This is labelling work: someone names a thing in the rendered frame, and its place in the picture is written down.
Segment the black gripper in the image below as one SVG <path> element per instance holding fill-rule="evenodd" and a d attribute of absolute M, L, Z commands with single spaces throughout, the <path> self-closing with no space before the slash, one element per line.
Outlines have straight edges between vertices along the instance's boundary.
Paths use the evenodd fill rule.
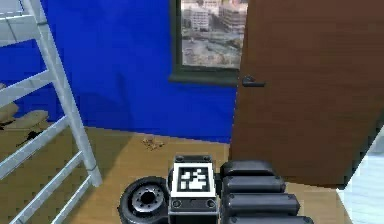
<path fill-rule="evenodd" d="M 168 224 L 166 180 L 148 176 L 132 182 L 117 207 L 122 224 Z"/>

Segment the small brown floor debris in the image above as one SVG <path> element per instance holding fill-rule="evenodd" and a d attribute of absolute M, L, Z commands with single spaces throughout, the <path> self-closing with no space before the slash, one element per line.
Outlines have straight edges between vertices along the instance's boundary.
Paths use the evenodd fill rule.
<path fill-rule="evenodd" d="M 158 148 L 161 148 L 161 147 L 163 147 L 165 145 L 165 143 L 162 142 L 162 141 L 157 141 L 155 139 L 147 139 L 147 138 L 144 138 L 142 140 L 142 143 L 144 144 L 144 146 L 147 149 L 149 149 L 151 151 L 156 150 Z"/>

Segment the beige pillow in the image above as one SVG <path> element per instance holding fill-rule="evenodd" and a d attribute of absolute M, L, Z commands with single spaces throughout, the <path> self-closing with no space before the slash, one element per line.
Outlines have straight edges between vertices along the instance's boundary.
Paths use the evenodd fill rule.
<path fill-rule="evenodd" d="M 14 118 L 14 115 L 18 112 L 19 107 L 11 102 L 0 108 L 0 123 L 5 123 Z"/>

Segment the dark framed window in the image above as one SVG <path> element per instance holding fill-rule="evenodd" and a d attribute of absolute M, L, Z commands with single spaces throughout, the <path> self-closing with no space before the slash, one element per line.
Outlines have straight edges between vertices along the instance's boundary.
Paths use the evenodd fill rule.
<path fill-rule="evenodd" d="M 249 0 L 170 0 L 172 71 L 180 83 L 234 86 Z"/>

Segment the brown wooden room door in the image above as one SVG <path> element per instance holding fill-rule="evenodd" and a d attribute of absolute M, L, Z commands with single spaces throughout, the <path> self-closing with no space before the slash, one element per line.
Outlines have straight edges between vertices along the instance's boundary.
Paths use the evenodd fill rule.
<path fill-rule="evenodd" d="M 343 188 L 382 125 L 384 0 L 249 1 L 230 159 Z"/>

